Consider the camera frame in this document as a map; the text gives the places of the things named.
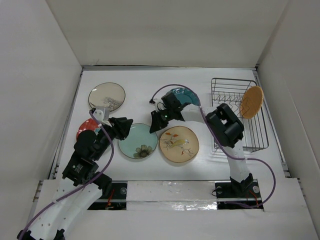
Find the light blue flower plate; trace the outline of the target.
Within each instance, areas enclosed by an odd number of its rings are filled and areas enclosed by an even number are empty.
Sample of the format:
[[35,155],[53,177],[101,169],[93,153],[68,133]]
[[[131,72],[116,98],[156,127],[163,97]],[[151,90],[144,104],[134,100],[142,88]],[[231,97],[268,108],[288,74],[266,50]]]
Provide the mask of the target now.
[[131,159],[144,159],[150,156],[158,146],[157,134],[150,133],[150,126],[134,123],[125,140],[119,140],[120,151]]

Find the dark teal scalloped plate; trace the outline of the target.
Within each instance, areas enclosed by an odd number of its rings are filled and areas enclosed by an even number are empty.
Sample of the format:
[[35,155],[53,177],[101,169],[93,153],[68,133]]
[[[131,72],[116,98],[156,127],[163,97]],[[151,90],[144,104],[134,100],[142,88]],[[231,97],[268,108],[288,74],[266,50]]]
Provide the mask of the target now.
[[199,98],[187,88],[176,87],[171,89],[169,93],[173,93],[181,104],[190,103],[195,106],[200,105]]

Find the orange woven wicker plate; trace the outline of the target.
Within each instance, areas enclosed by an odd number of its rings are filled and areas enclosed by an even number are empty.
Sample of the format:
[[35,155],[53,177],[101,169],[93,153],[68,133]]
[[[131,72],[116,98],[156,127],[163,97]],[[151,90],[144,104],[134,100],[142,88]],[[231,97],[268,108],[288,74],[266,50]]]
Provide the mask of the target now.
[[240,113],[244,119],[252,119],[258,114],[264,101],[264,92],[260,86],[252,86],[243,95]]

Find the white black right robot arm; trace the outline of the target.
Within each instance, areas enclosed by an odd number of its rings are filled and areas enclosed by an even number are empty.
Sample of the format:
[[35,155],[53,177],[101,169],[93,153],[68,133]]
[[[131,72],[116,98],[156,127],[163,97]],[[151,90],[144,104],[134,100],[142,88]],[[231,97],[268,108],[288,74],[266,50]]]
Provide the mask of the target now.
[[151,133],[164,129],[171,120],[206,124],[227,156],[232,193],[243,197],[249,191],[253,175],[243,151],[244,125],[226,103],[216,108],[203,109],[200,105],[181,103],[172,92],[168,92],[160,100],[151,99],[149,103],[155,107],[151,112]]

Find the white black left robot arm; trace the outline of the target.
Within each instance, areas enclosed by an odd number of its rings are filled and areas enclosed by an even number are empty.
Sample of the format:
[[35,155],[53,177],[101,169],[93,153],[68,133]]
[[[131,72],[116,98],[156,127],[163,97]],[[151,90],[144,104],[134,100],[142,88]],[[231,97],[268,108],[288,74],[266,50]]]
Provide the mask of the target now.
[[78,135],[52,202],[30,220],[17,239],[64,240],[88,207],[111,194],[112,179],[98,171],[97,161],[107,148],[114,154],[113,140],[125,140],[133,120],[112,117],[108,121],[97,123],[98,133],[87,129]]

